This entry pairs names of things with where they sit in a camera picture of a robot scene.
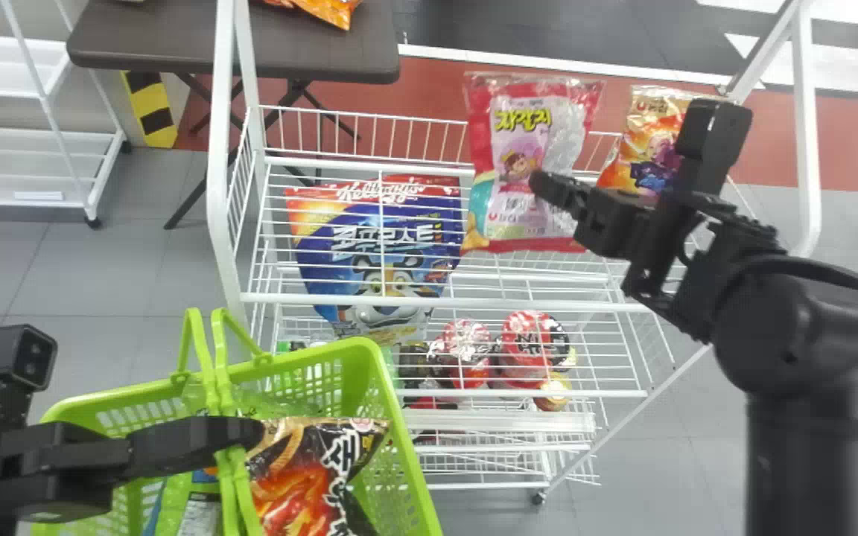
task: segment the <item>cartoon character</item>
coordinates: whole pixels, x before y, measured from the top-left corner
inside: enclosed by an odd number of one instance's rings
[[[655,133],[640,155],[640,162],[631,162],[631,179],[642,194],[654,196],[677,177],[681,156],[674,151],[674,135]]]
[[[353,259],[353,271],[362,272],[363,278],[356,296],[382,296],[382,286],[386,284],[386,296],[430,296],[435,298],[439,293],[429,287],[419,287],[415,284],[413,270],[422,266],[422,257],[412,255],[403,257],[402,261],[390,266],[381,266],[378,261],[370,261],[370,255],[358,255]],[[337,313],[340,320],[359,322],[369,328],[379,328],[391,325],[404,325],[418,315],[424,315],[425,309],[413,306],[387,305],[338,305]]]
[[[508,183],[528,180],[529,174],[535,169],[535,159],[529,159],[524,153],[516,153],[514,150],[505,153],[501,161],[505,164],[505,174],[501,176],[501,180]]]

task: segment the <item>robotic arm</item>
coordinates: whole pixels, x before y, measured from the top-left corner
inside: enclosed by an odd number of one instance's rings
[[[630,261],[624,294],[700,342],[748,396],[748,536],[858,536],[858,274],[794,258],[776,230],[719,198],[749,109],[698,99],[679,179],[654,202],[537,172],[536,196],[575,218],[585,248]],[[709,220],[713,241],[684,240]],[[687,266],[676,292],[668,270]]]

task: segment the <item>blue snack bag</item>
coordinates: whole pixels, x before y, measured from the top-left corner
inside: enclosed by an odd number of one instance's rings
[[[286,190],[290,233],[307,292],[438,298],[459,264],[459,180],[393,174]],[[314,305],[337,338],[380,346],[424,339],[432,308]]]

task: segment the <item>white metal frame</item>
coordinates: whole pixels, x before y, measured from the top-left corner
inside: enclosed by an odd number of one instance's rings
[[[469,316],[497,332],[511,310],[552,313],[578,348],[579,362],[568,372],[571,389],[401,388],[398,393],[459,405],[457,411],[405,411],[414,435],[429,440],[420,441],[416,450],[430,488],[533,488],[547,493],[565,479],[599,484],[593,463],[598,449],[709,347],[675,356],[660,319],[620,292],[626,265],[587,253],[473,252],[460,259],[439,298],[389,296],[385,282],[381,292],[371,296],[307,294],[293,260],[285,206],[287,198],[300,196],[301,190],[283,192],[300,182],[277,170],[318,170],[326,182],[372,179],[379,191],[391,173],[457,177],[464,211],[474,174],[463,150],[465,122],[262,106],[245,1],[218,0],[215,40],[212,117],[229,114],[234,44],[247,104],[231,173],[226,167],[229,122],[215,122],[209,140],[208,224],[229,309],[249,319],[252,335],[274,349],[280,342],[333,339],[314,304],[432,307],[428,339],[451,319]],[[265,132],[262,118],[269,109],[279,111],[280,118]],[[360,142],[336,128],[326,132],[324,115],[343,120],[368,139]],[[589,133],[576,176],[593,180],[617,136]],[[267,152],[268,139],[274,156]],[[308,173],[303,179],[317,177]],[[731,186],[729,192],[739,196]],[[746,206],[742,197],[741,203]],[[382,198],[377,204],[382,214]],[[672,272],[670,281],[678,281],[681,271],[678,267]],[[459,377],[463,370],[453,367],[454,377]],[[539,395],[565,395],[570,401],[562,411],[546,413],[532,403]]]
[[[790,253],[809,257],[820,238],[823,205],[820,187],[820,152],[816,132],[816,87],[813,79],[813,38],[810,33],[810,6],[815,0],[784,0],[776,22],[757,40],[746,57],[746,67],[728,84],[719,87],[732,101],[746,101],[760,76],[786,43],[793,41],[793,109],[796,132],[797,181],[803,234]]]
[[[0,128],[0,205],[81,208],[98,219],[98,203],[123,143],[124,130],[94,71],[92,82],[115,126],[113,133],[63,132],[55,119],[54,96],[71,61],[65,44],[26,39],[11,0],[0,0],[13,37],[0,37],[0,96],[37,98],[48,131]],[[55,0],[69,31],[74,25]]]

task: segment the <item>gray tile floor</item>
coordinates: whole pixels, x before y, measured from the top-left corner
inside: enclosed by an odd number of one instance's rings
[[[203,206],[161,229],[204,164],[202,153],[178,150],[122,156],[97,232],[77,211],[0,210],[0,323],[31,323],[60,344],[33,420],[69,396],[165,376],[184,308],[222,305]],[[796,190],[742,189],[758,217],[797,240]],[[824,213],[816,257],[858,270],[858,193],[824,193]],[[705,356],[599,452],[599,488],[563,485],[541,509],[524,491],[440,492],[436,508],[450,536],[733,536],[742,532],[742,406]]]

